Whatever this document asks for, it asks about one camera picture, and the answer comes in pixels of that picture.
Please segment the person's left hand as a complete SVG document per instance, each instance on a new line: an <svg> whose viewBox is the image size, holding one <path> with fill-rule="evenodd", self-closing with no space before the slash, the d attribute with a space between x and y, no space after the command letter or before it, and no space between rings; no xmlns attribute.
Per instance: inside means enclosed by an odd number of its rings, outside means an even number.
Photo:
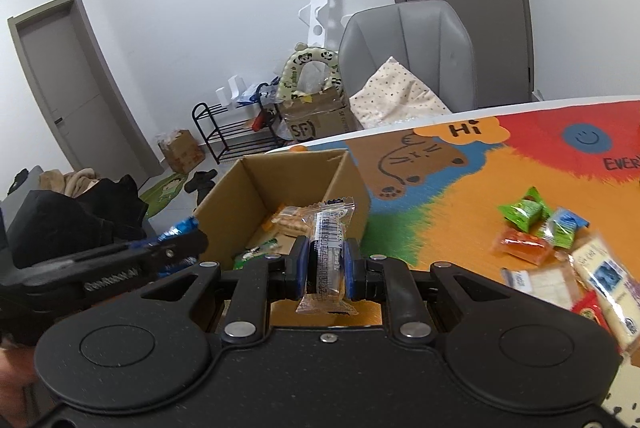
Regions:
<svg viewBox="0 0 640 428"><path fill-rule="evenodd" d="M34 353L30 347L1 350L1 417L12 427L28 425L24 389L37 378Z"/></svg>

